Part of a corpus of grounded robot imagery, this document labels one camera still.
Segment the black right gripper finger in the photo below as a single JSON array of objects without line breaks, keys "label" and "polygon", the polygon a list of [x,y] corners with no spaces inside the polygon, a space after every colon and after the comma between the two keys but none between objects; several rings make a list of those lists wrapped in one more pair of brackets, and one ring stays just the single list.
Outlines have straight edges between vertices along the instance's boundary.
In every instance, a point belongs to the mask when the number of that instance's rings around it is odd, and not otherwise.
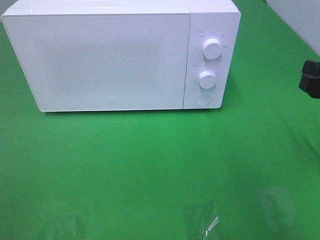
[{"label": "black right gripper finger", "polygon": [[299,83],[299,88],[307,93],[311,98],[320,98],[320,76],[303,74]]},{"label": "black right gripper finger", "polygon": [[320,76],[320,62],[314,60],[306,60],[302,67],[303,77],[319,77]]}]

